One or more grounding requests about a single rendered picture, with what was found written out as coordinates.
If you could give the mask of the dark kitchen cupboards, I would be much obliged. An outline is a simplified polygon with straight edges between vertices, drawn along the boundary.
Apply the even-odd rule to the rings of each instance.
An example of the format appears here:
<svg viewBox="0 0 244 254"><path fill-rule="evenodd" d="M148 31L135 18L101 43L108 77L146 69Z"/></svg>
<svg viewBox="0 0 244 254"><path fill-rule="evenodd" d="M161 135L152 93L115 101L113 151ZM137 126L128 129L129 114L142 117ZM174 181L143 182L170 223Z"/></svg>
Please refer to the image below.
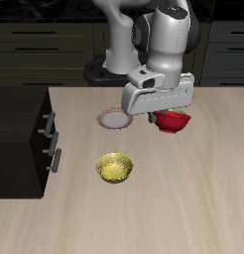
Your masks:
<svg viewBox="0 0 244 254"><path fill-rule="evenodd" d="M201 86L244 86L244 0L187 0L183 71ZM92 0L0 0L0 86L88 86L84 67L110 48Z"/></svg>

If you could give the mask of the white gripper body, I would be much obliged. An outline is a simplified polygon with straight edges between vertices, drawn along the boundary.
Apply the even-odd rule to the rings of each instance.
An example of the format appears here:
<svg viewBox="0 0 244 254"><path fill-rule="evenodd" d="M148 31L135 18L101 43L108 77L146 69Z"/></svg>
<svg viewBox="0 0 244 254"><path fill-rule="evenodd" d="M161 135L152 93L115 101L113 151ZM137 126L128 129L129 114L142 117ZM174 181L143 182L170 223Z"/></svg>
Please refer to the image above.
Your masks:
<svg viewBox="0 0 244 254"><path fill-rule="evenodd" d="M182 73L180 83L172 89L138 88L128 82L123 90L121 108L128 115L189 106L192 102L194 76Z"/></svg>

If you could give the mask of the yellow bowl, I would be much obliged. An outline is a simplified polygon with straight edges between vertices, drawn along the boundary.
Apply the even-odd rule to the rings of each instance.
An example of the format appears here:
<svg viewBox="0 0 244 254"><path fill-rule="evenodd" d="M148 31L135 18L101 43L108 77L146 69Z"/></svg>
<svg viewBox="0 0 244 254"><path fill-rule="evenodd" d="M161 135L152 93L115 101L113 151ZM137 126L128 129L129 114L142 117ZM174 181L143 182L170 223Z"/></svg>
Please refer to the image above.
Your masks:
<svg viewBox="0 0 244 254"><path fill-rule="evenodd" d="M110 184L119 184L128 179L134 168L125 154L112 152L101 156L95 165L97 174Z"/></svg>

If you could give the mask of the pink fluted dish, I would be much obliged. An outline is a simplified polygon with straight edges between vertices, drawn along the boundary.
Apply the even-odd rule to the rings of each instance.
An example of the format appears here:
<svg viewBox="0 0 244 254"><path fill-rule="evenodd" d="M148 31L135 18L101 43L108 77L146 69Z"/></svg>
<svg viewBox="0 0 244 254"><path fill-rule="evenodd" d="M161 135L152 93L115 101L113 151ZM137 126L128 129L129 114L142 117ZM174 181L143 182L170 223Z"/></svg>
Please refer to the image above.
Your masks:
<svg viewBox="0 0 244 254"><path fill-rule="evenodd" d="M128 127L133 122L133 117L127 115L121 108L111 107L102 110L96 121L103 128L119 130Z"/></svg>

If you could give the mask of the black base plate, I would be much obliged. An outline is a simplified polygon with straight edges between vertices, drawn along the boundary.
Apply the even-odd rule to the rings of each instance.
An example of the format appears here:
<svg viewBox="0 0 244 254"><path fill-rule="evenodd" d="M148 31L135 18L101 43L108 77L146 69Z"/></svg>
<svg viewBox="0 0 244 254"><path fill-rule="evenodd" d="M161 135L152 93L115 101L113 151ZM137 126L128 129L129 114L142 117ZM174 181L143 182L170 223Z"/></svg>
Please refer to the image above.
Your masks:
<svg viewBox="0 0 244 254"><path fill-rule="evenodd" d="M93 87L124 87L128 82L127 72L147 62L147 54L134 53L132 57L97 54L83 71L84 78Z"/></svg>

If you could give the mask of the dark wooden cabinet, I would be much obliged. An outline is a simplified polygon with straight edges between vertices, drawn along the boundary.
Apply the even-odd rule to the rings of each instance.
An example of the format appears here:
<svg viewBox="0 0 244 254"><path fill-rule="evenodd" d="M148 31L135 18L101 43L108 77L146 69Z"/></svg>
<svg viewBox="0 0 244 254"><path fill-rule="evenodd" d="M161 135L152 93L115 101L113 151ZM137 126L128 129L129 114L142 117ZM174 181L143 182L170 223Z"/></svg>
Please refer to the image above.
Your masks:
<svg viewBox="0 0 244 254"><path fill-rule="evenodd" d="M0 198L41 198L61 150L47 87L0 86Z"/></svg>

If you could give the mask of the red bowl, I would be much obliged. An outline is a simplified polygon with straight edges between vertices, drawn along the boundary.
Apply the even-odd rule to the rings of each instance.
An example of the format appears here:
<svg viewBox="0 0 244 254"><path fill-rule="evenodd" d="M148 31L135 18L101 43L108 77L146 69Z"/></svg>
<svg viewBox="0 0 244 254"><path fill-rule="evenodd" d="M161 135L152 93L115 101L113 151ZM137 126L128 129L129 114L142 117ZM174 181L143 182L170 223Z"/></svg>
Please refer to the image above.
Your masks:
<svg viewBox="0 0 244 254"><path fill-rule="evenodd" d="M181 131L190 120L190 116L179 109L169 109L166 113L155 111L154 115L157 117L155 124L159 130L167 133Z"/></svg>

